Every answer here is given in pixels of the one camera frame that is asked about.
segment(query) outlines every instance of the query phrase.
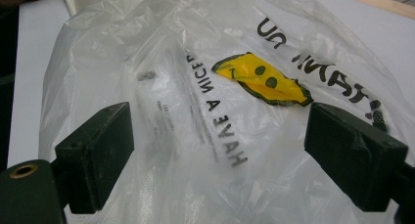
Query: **black clamp jaw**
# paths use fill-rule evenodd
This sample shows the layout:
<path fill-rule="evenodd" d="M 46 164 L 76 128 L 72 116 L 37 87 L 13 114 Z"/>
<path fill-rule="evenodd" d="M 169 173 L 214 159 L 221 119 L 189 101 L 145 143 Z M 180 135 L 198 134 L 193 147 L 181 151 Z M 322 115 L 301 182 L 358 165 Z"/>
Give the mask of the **black clamp jaw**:
<path fill-rule="evenodd" d="M 100 110 L 56 148 L 0 174 L 0 223 L 67 223 L 63 209 L 101 210 L 134 151 L 128 103 Z"/>
<path fill-rule="evenodd" d="M 305 150 L 362 211 L 399 204 L 396 224 L 415 223 L 415 168 L 408 147 L 342 109 L 311 106 Z"/>

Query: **metal hole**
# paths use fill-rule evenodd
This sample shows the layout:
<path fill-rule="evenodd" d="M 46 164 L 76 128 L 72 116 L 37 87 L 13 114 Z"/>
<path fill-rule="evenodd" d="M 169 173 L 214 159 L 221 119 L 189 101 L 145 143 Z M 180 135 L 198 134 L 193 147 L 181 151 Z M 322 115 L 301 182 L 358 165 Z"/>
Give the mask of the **metal hole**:
<path fill-rule="evenodd" d="M 10 177 L 13 179 L 20 179 L 33 174 L 37 170 L 36 164 L 25 164 L 20 167 L 17 167 L 10 173 Z"/>

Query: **white table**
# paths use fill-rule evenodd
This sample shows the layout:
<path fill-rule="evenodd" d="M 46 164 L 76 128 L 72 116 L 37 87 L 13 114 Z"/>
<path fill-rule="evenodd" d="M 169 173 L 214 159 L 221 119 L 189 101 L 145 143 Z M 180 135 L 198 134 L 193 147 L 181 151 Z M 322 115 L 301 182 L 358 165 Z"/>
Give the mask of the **white table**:
<path fill-rule="evenodd" d="M 318 1 L 384 62 L 415 107 L 415 21 L 352 0 Z M 37 158 L 43 75 L 68 19 L 64 0 L 21 6 L 9 166 Z"/>

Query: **plastic bag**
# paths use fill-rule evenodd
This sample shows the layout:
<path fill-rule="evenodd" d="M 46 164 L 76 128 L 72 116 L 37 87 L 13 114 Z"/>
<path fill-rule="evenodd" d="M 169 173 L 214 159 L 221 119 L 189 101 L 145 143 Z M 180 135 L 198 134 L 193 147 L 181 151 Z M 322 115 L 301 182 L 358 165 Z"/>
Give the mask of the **plastic bag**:
<path fill-rule="evenodd" d="M 304 151 L 311 100 L 250 87 L 281 81 L 414 145 L 392 75 L 316 1 L 105 0 L 79 13 L 45 75 L 39 156 L 124 101 L 136 150 L 105 208 L 67 211 L 69 223 L 392 223 L 394 202 L 360 211 Z"/>

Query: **wooden edge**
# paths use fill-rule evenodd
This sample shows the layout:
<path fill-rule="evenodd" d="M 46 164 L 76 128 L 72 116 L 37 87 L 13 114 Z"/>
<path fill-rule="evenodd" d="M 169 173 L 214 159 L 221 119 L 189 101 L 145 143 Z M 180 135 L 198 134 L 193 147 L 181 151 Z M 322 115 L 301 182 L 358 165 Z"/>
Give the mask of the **wooden edge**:
<path fill-rule="evenodd" d="M 356 0 L 415 20 L 415 7 L 392 0 Z"/>

